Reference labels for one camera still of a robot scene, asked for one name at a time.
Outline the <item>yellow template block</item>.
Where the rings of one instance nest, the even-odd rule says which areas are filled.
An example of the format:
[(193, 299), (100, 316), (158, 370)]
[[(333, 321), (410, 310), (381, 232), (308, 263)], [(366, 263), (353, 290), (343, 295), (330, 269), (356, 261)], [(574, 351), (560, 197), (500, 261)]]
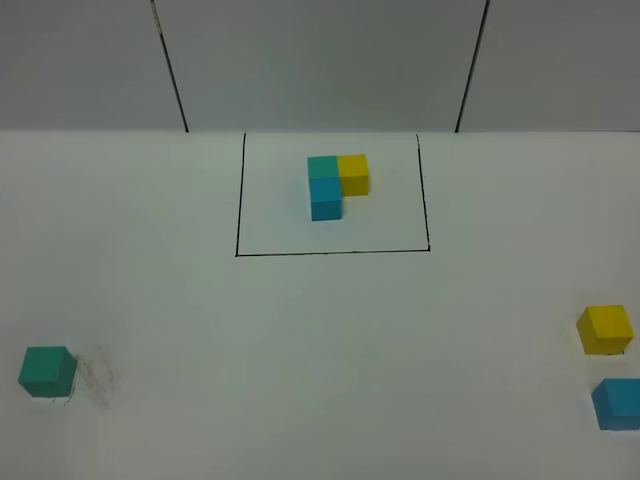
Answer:
[(343, 196), (369, 194), (369, 168), (365, 154), (338, 156), (337, 166)]

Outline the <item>green template block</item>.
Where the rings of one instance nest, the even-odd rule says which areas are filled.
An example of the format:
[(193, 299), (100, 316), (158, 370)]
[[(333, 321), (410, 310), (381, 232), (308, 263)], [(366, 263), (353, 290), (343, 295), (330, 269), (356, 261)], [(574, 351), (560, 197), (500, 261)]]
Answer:
[(336, 156), (314, 156), (307, 158), (307, 173), (309, 180), (330, 179), (339, 177), (338, 160)]

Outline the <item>blue template block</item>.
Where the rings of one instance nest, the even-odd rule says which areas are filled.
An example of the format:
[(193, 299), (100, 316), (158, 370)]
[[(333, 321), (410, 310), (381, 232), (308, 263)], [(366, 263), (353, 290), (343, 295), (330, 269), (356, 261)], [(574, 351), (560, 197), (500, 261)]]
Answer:
[(311, 219), (338, 220), (343, 215), (342, 192), (338, 178), (314, 178), (309, 181)]

